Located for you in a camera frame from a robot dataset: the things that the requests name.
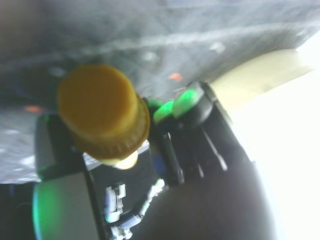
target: orange spot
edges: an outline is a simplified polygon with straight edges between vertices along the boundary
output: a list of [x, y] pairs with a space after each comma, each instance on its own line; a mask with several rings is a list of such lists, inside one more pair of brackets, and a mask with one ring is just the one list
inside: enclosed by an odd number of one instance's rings
[[43, 111], [43, 108], [36, 105], [29, 105], [25, 106], [24, 110], [30, 113], [41, 113]]
[[175, 80], [176, 82], [181, 82], [184, 77], [180, 73], [175, 72], [169, 76], [169, 79]]

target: gray surface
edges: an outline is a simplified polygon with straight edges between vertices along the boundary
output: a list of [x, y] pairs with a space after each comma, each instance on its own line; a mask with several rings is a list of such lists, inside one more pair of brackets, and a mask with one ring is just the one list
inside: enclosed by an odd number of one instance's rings
[[[54, 112], [57, 86], [78, 64], [110, 64], [143, 97], [169, 100], [319, 28], [319, 1], [2, 1], [0, 183], [37, 179], [29, 157], [39, 113], [24, 107]], [[169, 78], [176, 72], [182, 81]]]

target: yellow cap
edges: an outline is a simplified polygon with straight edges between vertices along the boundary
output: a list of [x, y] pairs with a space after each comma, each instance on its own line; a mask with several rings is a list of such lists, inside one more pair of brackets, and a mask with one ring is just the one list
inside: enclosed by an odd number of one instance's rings
[[82, 65], [58, 88], [61, 118], [77, 146], [108, 165], [126, 159], [148, 137], [145, 102], [130, 81], [108, 65]]

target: cream colored curved object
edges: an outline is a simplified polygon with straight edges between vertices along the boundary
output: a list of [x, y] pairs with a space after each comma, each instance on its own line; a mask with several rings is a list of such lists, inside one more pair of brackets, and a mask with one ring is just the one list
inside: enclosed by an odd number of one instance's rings
[[299, 52], [285, 49], [249, 60], [210, 86], [224, 109], [231, 113], [255, 97], [314, 69]]

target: red spot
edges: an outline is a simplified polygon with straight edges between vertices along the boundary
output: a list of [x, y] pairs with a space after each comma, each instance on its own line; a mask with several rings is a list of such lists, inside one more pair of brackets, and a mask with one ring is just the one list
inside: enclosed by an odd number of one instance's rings
[[175, 80], [176, 82], [181, 82], [184, 77], [180, 73], [175, 72], [169, 76], [169, 79]]
[[43, 112], [43, 108], [36, 105], [25, 106], [24, 110], [30, 113], [41, 113]]

